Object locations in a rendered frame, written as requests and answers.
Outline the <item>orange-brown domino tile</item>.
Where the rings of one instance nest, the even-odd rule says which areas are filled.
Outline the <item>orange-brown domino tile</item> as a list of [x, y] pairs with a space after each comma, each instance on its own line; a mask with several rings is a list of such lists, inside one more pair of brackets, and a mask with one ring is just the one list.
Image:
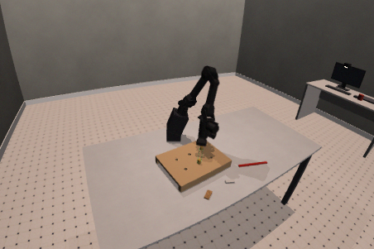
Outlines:
[[206, 192], [204, 198], [205, 198], [205, 199], [209, 199], [210, 196], [211, 196], [211, 194], [212, 194], [212, 192], [213, 192], [213, 191], [207, 190], [207, 192]]

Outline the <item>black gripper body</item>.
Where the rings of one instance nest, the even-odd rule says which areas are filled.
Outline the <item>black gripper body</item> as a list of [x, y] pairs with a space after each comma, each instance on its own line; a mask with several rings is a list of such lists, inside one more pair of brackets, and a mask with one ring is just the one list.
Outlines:
[[199, 138], [196, 141], [197, 146], [206, 146], [206, 144], [207, 144], [207, 140], [206, 140], [207, 131], [208, 131], [207, 129], [199, 128], [199, 134], [198, 134]]

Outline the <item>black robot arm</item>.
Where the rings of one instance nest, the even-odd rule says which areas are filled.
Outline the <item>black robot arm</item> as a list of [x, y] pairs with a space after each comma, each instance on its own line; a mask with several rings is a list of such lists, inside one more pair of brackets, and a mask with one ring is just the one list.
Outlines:
[[[213, 77], [217, 80], [214, 80]], [[202, 115], [200, 115], [198, 118], [200, 119], [199, 127], [208, 130], [206, 137], [214, 139], [219, 130], [218, 123], [215, 122], [214, 117], [214, 100], [219, 86], [218, 73], [214, 67], [204, 66], [198, 83], [194, 86], [190, 94], [186, 95], [178, 102], [179, 107], [178, 110], [175, 111], [180, 116], [187, 116], [186, 113], [188, 112], [188, 108], [193, 107], [197, 103], [196, 97], [208, 81], [210, 82], [208, 96], [206, 103], [201, 109]]]

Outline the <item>tan wooden board with holes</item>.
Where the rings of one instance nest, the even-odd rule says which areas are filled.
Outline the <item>tan wooden board with holes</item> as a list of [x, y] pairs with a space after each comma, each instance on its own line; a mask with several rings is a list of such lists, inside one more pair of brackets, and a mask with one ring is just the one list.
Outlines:
[[193, 141], [157, 155], [156, 163], [162, 165], [183, 192], [227, 169], [232, 160], [208, 141], [204, 149]]

